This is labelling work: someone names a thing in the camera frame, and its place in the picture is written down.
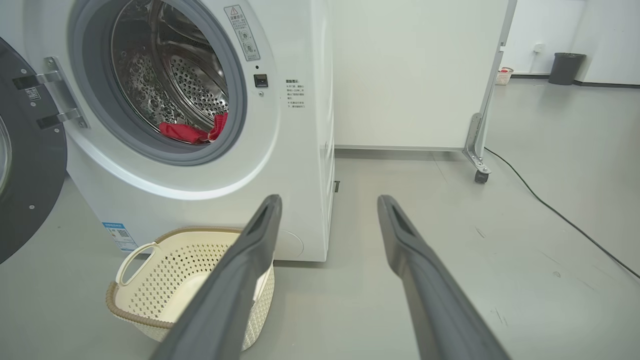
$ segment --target laundry basket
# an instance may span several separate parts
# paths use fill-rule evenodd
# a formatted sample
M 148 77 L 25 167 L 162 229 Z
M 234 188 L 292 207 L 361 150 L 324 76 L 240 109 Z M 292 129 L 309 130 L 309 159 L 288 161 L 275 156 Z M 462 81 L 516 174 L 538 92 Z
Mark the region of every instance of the laundry basket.
M 503 67 L 500 70 L 498 70 L 498 76 L 495 79 L 495 84 L 496 85 L 506 85 L 509 83 L 509 80 L 511 79 L 511 75 L 513 74 L 513 69 L 510 67 Z
M 241 229 L 192 227 L 172 231 L 129 254 L 111 282 L 107 307 L 148 337 L 162 341 L 205 282 Z M 153 253 L 127 281 L 124 273 L 144 250 Z M 275 277 L 273 264 L 258 279 L 242 349 L 258 338 L 269 313 Z

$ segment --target white wall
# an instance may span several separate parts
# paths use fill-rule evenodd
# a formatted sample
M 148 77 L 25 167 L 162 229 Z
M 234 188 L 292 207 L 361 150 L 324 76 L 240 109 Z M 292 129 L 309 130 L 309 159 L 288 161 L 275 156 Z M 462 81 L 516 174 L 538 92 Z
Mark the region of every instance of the white wall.
M 330 3 L 336 147 L 462 149 L 508 0 Z
M 501 66 L 517 74 L 549 74 L 554 53 L 570 51 L 584 5 L 585 0 L 518 0 Z M 538 43 L 545 49 L 534 53 Z
M 572 52 L 587 56 L 576 80 L 640 85 L 640 1 L 587 0 Z

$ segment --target dark washing machine door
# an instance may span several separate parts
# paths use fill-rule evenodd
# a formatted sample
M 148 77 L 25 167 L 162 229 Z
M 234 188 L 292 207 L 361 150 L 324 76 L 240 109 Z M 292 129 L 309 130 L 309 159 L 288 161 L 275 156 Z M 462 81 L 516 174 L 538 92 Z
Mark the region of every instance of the dark washing machine door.
M 0 38 L 0 263 L 40 228 L 65 179 L 65 131 L 44 81 Z

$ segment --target baseboard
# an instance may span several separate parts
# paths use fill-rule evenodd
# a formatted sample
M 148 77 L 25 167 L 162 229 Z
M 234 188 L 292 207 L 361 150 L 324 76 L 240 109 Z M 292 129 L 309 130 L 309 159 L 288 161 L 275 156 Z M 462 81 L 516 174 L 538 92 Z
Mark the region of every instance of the baseboard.
M 512 74 L 511 79 L 548 79 L 549 75 Z
M 432 160 L 434 152 L 461 152 L 462 149 L 447 148 L 442 150 L 372 150 L 372 149 L 335 149 L 336 158 L 365 159 L 365 160 Z
M 581 81 L 573 80 L 574 85 L 578 86 L 587 86 L 591 88 L 630 88 L 630 89 L 640 89 L 640 85 L 632 85 L 632 84 L 607 84 L 607 83 L 583 83 Z
M 462 151 L 461 147 L 425 147 L 425 146 L 376 146 L 336 144 L 336 150 L 354 151 Z

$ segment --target barcode label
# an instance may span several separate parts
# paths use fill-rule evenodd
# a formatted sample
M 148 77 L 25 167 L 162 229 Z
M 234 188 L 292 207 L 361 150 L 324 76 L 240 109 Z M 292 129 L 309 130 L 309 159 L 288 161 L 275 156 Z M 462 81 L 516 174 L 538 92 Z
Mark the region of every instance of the barcode label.
M 130 252 L 136 250 L 138 245 L 131 238 L 131 235 L 124 228 L 124 225 L 118 222 L 103 222 L 104 228 L 107 229 L 109 235 L 115 241 L 120 250 Z
M 40 94 L 38 93 L 38 89 L 36 89 L 36 88 L 24 89 L 24 92 L 27 93 L 27 96 L 29 97 L 29 100 L 31 100 L 31 101 L 40 99 Z

